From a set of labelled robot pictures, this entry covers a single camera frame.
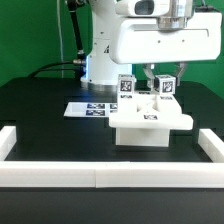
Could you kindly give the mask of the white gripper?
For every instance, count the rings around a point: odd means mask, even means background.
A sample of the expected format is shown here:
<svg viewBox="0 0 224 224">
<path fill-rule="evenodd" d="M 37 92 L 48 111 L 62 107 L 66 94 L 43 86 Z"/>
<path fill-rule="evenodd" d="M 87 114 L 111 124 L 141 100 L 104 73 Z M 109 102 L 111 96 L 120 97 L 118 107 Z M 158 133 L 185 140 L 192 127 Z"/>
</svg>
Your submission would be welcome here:
<svg viewBox="0 0 224 224">
<path fill-rule="evenodd" d="M 215 60 L 221 51 L 222 14 L 195 13 L 187 27 L 161 30 L 155 19 L 120 18 L 112 29 L 109 55 L 118 64 L 144 64 L 147 86 L 154 88 L 154 65 L 178 62 L 177 85 L 187 61 Z"/>
</svg>

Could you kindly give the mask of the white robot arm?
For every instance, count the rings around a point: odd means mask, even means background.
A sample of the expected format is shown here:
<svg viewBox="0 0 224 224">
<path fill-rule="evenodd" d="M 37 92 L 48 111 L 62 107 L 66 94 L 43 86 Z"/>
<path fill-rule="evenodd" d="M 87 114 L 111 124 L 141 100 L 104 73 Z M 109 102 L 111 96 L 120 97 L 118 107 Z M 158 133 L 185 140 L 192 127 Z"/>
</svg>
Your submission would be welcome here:
<svg viewBox="0 0 224 224">
<path fill-rule="evenodd" d="M 81 82 L 117 84 L 120 74 L 143 66 L 150 89 L 169 92 L 189 61 L 214 60 L 221 49 L 222 14 L 195 0 L 66 0 L 74 27 Z M 92 50 L 83 50 L 77 9 L 92 11 Z"/>
</svg>

